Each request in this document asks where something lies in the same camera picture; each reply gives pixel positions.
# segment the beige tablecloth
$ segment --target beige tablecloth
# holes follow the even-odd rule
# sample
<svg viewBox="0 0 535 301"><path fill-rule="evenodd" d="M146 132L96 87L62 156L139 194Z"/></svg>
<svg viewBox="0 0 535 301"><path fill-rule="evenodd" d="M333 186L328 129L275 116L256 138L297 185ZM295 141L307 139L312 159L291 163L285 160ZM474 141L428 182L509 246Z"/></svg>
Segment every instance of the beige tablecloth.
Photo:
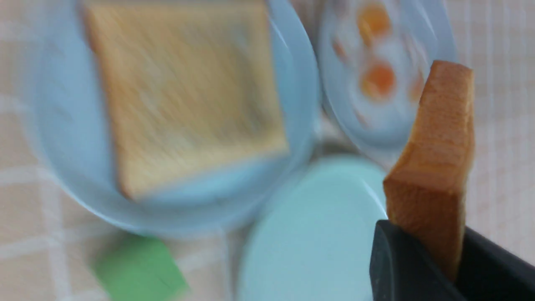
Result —
<svg viewBox="0 0 535 301"><path fill-rule="evenodd" d="M87 268L121 236L66 195L28 148L14 91L28 40L27 11L61 0L0 0L0 299L106 300ZM315 32L318 5L295 0ZM476 72L476 163L468 225L535 264L535 3L448 0L460 60ZM193 293L232 300L247 229L168 244Z"/></svg>

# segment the green block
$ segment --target green block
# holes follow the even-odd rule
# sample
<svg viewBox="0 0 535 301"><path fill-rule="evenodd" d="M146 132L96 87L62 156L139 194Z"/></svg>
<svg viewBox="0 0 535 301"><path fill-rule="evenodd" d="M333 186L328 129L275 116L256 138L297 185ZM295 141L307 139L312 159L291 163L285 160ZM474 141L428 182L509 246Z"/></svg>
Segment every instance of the green block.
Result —
<svg viewBox="0 0 535 301"><path fill-rule="evenodd" d="M132 236L94 266L113 301L168 301L188 290L182 273L160 240Z"/></svg>

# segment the checkered tablecloth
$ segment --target checkered tablecloth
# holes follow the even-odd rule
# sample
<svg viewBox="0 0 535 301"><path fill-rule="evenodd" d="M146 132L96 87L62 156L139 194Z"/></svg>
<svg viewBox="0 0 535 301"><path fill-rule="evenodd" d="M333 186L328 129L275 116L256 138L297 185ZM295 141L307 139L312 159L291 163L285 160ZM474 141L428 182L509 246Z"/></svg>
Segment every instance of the checkered tablecloth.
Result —
<svg viewBox="0 0 535 301"><path fill-rule="evenodd" d="M88 264L121 231L81 208L29 149L14 90L27 11L62 0L0 0L0 299L107 300ZM294 0L314 39L320 4ZM476 72L476 161L468 225L535 264L535 14L533 0L448 0L461 62ZM193 293L232 300L247 229L168 241Z"/></svg>

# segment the toast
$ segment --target toast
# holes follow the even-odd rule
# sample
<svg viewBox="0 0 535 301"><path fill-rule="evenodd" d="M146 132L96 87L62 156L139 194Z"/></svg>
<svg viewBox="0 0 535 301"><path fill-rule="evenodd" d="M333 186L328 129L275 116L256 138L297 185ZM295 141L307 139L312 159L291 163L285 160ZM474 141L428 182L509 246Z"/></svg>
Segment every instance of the toast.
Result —
<svg viewBox="0 0 535 301"><path fill-rule="evenodd" d="M84 14L126 197L287 150L263 2L97 1Z"/></svg>
<svg viewBox="0 0 535 301"><path fill-rule="evenodd" d="M465 228L465 190L474 148L473 71L435 61L409 141L386 176L388 218L419 239L455 281Z"/></svg>

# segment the white plate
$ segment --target white plate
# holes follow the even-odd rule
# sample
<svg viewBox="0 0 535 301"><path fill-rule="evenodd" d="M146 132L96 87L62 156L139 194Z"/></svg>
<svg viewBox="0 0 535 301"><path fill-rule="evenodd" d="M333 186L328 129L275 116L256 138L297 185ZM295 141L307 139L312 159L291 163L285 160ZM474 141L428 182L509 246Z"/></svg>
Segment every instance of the white plate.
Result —
<svg viewBox="0 0 535 301"><path fill-rule="evenodd" d="M238 301L372 301L373 234L387 218L384 177L365 159L338 156L285 187L246 245Z"/></svg>
<svg viewBox="0 0 535 301"><path fill-rule="evenodd" d="M400 10L401 26L409 30L424 46L430 61L457 61L455 42L442 0L400 0ZM364 153L400 151L407 142L414 117L399 118L398 126L389 127L388 130L367 130L361 126L349 100L347 68L332 49L332 34L336 24L337 16L333 0L330 0L322 16L319 35L319 65L327 95L328 113Z"/></svg>
<svg viewBox="0 0 535 301"><path fill-rule="evenodd" d="M141 204L116 187L108 116L77 1L41 20L43 39L22 79L31 137L64 188L88 210L126 230L183 236L253 217L278 183L304 165L314 146L319 80L314 52L292 6L273 0L271 36L279 96L291 147L287 157L255 159L207 173Z"/></svg>

